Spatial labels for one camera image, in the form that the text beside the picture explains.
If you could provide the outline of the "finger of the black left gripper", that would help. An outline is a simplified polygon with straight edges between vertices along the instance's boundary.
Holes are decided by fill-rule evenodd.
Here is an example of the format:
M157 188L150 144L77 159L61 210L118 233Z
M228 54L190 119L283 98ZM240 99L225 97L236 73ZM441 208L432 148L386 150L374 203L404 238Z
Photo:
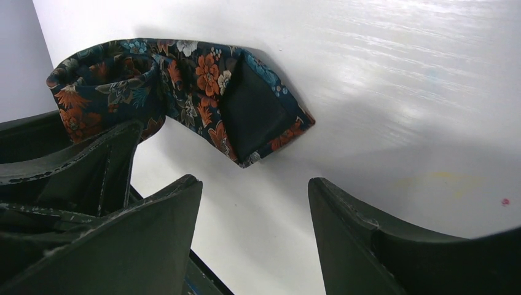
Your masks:
M36 159L72 146L58 111L3 122L1 162Z
M126 121L53 153L1 164L1 202L106 216L129 203L143 125Z

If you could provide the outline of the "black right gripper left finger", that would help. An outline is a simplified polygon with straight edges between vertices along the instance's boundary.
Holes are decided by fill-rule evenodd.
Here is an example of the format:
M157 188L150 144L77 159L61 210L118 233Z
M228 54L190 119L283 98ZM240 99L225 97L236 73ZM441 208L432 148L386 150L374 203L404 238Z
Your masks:
M181 294L203 184L185 175L150 197L50 237L3 233L2 294Z

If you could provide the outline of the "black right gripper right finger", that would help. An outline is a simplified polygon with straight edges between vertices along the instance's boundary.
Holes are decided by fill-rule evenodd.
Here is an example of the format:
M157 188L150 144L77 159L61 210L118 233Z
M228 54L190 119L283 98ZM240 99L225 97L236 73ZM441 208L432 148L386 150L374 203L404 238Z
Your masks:
M520 229L467 239L425 229L325 178L308 200L327 294L519 294Z

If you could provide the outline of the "dark blue floral tie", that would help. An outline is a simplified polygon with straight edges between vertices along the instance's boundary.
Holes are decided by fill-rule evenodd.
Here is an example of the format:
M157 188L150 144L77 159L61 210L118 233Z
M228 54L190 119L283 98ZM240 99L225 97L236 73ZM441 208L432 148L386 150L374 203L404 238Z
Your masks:
M146 140L172 118L243 168L315 124L276 72L233 45L109 41L63 60L46 84L75 143L132 119Z

